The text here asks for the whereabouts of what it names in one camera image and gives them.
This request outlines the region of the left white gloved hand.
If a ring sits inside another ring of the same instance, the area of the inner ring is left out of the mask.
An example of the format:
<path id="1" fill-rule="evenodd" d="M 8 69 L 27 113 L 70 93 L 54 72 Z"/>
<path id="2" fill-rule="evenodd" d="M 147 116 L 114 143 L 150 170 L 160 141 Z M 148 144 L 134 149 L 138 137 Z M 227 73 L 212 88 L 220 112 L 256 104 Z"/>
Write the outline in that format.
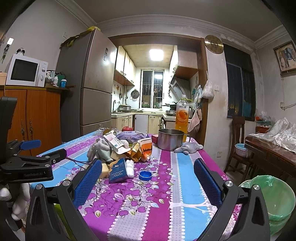
<path id="1" fill-rule="evenodd" d="M 1 185 L 1 201 L 9 201 L 12 196 L 8 185 Z M 13 220 L 18 221 L 27 215 L 26 207 L 30 200 L 30 186 L 28 183 L 20 184 L 18 197 L 12 205 L 11 217 Z"/>

